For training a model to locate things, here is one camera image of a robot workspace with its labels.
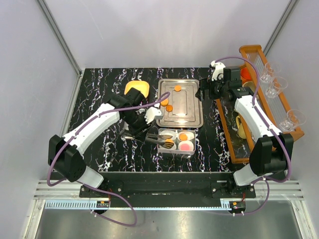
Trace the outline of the metal serving tongs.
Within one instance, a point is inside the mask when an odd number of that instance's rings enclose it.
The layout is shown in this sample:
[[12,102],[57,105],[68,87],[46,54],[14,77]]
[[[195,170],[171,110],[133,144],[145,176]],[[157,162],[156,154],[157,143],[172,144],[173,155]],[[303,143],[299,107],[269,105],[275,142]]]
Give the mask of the metal serving tongs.
[[147,134],[143,134],[143,135],[138,135],[138,136],[132,136],[131,135],[131,140],[139,140],[139,141],[146,141],[149,143],[154,143],[157,145],[161,145],[163,146],[164,142],[166,141],[166,139],[161,138],[160,135],[155,134],[155,133],[147,133]]

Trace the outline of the golden flower-shaped biscuit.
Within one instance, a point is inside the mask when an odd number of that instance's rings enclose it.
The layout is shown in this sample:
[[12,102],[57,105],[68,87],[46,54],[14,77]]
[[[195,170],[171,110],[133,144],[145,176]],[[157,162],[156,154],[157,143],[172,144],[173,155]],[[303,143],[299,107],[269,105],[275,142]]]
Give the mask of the golden flower-shaped biscuit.
[[185,133],[180,133],[180,134],[178,135],[178,139],[179,139],[180,141],[187,141],[187,140],[188,140],[188,136],[187,136],[187,134],[185,134]]

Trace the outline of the pink round cookie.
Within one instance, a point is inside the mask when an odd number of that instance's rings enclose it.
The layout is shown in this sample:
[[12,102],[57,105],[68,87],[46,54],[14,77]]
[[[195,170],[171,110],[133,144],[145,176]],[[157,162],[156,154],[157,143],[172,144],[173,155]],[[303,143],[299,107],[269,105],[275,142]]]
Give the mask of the pink round cookie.
[[179,145],[179,149],[182,151],[189,151],[191,149],[190,145],[188,143],[181,143]]

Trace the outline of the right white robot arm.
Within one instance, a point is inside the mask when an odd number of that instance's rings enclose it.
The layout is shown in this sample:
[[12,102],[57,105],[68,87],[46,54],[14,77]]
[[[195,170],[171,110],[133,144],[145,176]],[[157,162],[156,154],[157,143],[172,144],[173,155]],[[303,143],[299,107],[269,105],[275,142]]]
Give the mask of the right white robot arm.
[[231,102],[234,110],[244,119],[255,139],[249,163],[233,173],[233,181],[226,185],[231,197],[238,197],[247,186],[258,179],[288,170],[294,139],[283,134],[267,117],[253,91],[243,87],[239,67],[226,67],[221,62],[211,62],[212,76],[200,80],[195,96],[203,101],[205,92],[212,100],[224,99]]

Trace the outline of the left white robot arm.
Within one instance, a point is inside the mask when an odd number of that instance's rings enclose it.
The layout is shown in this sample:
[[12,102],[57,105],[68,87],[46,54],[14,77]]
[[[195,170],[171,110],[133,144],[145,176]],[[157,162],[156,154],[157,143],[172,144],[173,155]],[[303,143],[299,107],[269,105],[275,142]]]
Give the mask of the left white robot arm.
[[77,128],[64,136],[52,136],[48,146],[49,172],[56,170],[69,182],[89,185],[96,197],[103,197],[108,185],[103,182],[100,173],[86,165],[84,152],[99,135],[119,120],[128,125],[131,136],[138,136],[149,128],[160,111],[148,104],[147,110],[139,113],[140,102],[144,98],[135,88],[123,96],[114,94]]

